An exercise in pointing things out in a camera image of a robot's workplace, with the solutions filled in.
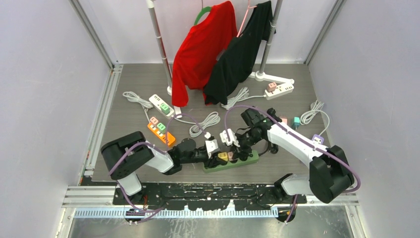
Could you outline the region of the teal plug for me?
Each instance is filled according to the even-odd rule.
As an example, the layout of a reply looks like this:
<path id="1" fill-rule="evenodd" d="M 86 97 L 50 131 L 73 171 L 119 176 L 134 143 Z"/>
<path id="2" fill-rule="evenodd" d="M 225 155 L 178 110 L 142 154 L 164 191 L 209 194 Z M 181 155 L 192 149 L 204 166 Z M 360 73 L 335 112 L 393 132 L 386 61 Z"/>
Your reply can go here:
<path id="1" fill-rule="evenodd" d="M 293 129 L 293 130 L 296 130 L 296 129 L 298 129 L 298 127 L 301 125 L 301 122 L 300 122 L 300 118 L 299 117 L 294 117 L 293 118 L 293 121 L 292 121 L 292 124 L 291 124 L 291 128 Z"/>

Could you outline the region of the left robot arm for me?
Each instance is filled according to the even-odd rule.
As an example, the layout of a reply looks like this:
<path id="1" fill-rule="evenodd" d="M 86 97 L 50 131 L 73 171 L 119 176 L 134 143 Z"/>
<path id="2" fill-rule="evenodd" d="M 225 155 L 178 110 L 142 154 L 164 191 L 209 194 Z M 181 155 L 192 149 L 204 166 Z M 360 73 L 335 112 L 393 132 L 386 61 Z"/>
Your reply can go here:
<path id="1" fill-rule="evenodd" d="M 209 163 L 216 158 L 219 146 L 208 132 L 205 138 L 201 147 L 197 147 L 193 139 L 183 139 L 168 151 L 162 151 L 147 141 L 142 132 L 136 131 L 106 143 L 100 152 L 111 179 L 119 184 L 126 200 L 137 205 L 145 195 L 136 170 L 146 165 L 164 175 L 172 175 L 181 171 L 183 164 Z"/>

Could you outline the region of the purple power strip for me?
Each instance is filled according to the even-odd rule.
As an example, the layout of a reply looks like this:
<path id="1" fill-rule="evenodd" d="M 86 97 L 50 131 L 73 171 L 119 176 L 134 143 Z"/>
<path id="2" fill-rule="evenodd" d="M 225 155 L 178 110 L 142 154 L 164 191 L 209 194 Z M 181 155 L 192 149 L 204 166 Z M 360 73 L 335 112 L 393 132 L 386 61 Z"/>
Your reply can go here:
<path id="1" fill-rule="evenodd" d="M 321 135 L 314 134 L 312 137 L 312 142 L 314 144 L 322 145 L 324 143 L 324 138 Z"/>

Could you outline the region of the green power strip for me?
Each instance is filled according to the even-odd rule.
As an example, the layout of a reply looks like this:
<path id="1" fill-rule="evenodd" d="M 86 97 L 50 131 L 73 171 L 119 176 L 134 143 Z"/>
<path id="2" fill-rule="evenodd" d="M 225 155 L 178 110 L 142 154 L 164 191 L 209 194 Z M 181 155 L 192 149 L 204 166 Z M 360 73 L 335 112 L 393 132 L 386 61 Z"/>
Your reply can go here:
<path id="1" fill-rule="evenodd" d="M 226 165 L 217 165 L 214 168 L 203 167 L 203 171 L 205 173 L 213 173 L 213 172 L 219 172 L 219 171 L 228 170 L 228 169 L 232 169 L 232 168 L 237 168 L 237 167 L 241 167 L 241 166 L 245 166 L 245 165 L 250 165 L 250 164 L 257 163 L 259 161 L 259 158 L 260 157 L 259 157 L 259 154 L 258 154 L 257 150 L 252 150 L 252 153 L 250 154 L 250 156 L 245 161 L 238 160 L 236 163 L 232 163 L 232 162 L 228 161 Z"/>

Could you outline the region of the yellow plug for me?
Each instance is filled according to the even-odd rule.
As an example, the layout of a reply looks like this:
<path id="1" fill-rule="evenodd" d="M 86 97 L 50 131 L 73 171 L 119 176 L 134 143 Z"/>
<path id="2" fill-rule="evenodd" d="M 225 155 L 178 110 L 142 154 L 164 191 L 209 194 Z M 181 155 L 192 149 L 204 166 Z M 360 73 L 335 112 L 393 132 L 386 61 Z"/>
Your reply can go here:
<path id="1" fill-rule="evenodd" d="M 228 154 L 227 152 L 220 152 L 217 155 L 218 160 L 222 161 L 223 163 L 227 163 L 228 162 Z"/>

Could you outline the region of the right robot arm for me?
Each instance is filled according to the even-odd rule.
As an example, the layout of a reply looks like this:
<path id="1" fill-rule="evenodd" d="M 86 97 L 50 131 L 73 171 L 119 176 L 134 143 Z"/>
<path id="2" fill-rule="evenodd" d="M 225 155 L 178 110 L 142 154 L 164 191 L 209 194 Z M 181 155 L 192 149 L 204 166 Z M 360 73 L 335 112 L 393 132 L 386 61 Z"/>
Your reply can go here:
<path id="1" fill-rule="evenodd" d="M 327 147 L 302 136 L 281 122 L 273 108 L 262 113 L 254 107 L 247 107 L 241 118 L 249 130 L 236 135 L 240 148 L 250 148 L 265 140 L 285 149 L 309 170 L 306 176 L 289 173 L 274 183 L 278 202 L 286 204 L 294 196 L 313 195 L 323 203 L 330 203 L 338 195 L 351 192 L 350 187 L 359 182 L 341 147 Z"/>

